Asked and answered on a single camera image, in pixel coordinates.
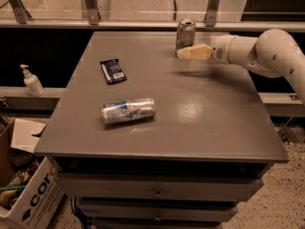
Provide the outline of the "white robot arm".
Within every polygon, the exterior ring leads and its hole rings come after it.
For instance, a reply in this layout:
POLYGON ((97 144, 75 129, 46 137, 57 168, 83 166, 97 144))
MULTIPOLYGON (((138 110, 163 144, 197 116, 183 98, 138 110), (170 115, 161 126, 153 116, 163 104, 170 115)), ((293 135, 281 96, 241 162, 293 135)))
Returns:
POLYGON ((180 49, 180 59, 208 60, 235 64, 270 78, 283 76, 305 104, 305 55, 295 40, 283 30, 267 30, 258 37, 219 35, 210 44, 180 49))

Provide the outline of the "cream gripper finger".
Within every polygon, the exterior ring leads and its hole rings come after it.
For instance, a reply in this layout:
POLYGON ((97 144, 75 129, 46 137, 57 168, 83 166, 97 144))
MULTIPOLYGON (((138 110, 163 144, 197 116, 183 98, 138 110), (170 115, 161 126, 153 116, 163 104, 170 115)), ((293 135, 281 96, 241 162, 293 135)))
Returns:
POLYGON ((180 49, 176 53, 180 59, 208 60, 212 55, 212 49, 206 44, 199 44, 180 49))

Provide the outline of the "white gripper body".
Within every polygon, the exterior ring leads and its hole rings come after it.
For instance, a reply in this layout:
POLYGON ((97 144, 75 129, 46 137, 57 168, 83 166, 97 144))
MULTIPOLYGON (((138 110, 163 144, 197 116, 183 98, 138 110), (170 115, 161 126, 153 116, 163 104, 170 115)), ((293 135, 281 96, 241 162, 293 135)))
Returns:
POLYGON ((234 39, 235 35, 229 34, 212 37, 212 60, 221 64, 229 64, 229 50, 234 39))

